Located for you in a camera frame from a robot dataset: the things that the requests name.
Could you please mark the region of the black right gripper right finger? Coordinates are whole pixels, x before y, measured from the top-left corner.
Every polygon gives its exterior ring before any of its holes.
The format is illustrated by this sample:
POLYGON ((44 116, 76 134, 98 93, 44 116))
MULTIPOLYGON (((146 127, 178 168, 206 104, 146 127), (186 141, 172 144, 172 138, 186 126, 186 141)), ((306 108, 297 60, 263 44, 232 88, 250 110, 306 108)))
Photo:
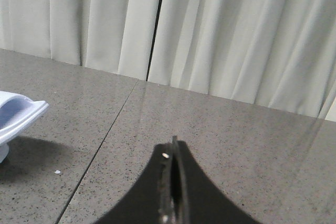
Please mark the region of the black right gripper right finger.
POLYGON ((207 177, 188 145, 172 140, 171 197, 176 223, 259 223, 207 177))

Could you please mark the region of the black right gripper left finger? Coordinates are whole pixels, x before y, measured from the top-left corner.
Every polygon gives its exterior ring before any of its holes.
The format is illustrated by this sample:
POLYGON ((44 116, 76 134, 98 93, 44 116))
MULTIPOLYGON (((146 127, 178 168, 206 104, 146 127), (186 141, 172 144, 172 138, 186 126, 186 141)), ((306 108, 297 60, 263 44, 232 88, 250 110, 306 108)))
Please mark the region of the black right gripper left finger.
POLYGON ((172 144, 158 144, 140 177, 96 223, 171 223, 172 144))

